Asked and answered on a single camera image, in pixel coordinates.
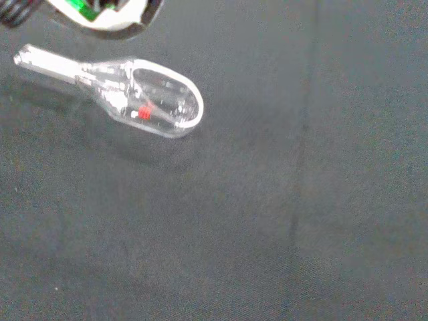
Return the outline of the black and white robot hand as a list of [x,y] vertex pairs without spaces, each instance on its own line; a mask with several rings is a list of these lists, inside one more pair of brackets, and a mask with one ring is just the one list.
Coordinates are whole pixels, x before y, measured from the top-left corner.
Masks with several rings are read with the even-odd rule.
[[1,25],[23,25],[37,10],[52,21],[98,39],[130,39],[145,31],[165,2],[153,1],[2,1]]

